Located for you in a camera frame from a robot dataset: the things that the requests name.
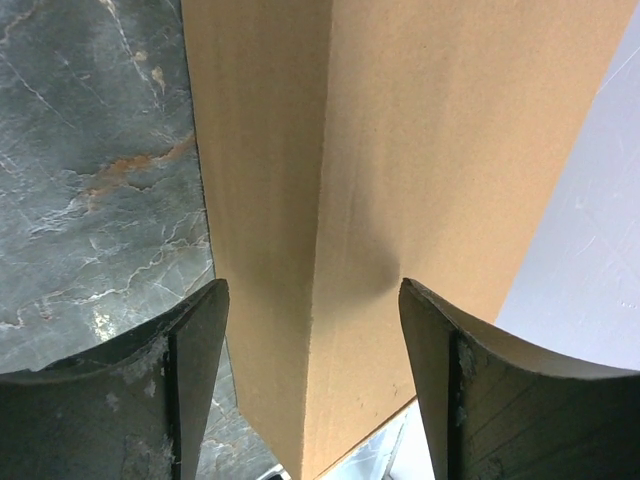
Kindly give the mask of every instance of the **worn plastic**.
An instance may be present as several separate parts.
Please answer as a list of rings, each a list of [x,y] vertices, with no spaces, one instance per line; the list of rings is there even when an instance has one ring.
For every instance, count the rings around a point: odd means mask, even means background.
[[[530,344],[414,280],[399,303],[436,480],[640,478],[638,372]]]
[[[0,375],[0,478],[195,478],[228,305],[215,280],[95,348]]]

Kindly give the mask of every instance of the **brown cardboard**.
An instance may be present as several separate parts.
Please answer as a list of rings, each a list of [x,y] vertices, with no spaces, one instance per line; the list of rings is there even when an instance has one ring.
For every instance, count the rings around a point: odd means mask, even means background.
[[[295,479],[414,396],[401,277],[495,318],[635,3],[184,0],[239,406]]]

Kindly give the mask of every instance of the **white wall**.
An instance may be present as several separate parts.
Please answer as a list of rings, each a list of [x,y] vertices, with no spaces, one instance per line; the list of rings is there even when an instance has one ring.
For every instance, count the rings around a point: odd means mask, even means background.
[[[565,354],[640,369],[640,10],[497,325]]]

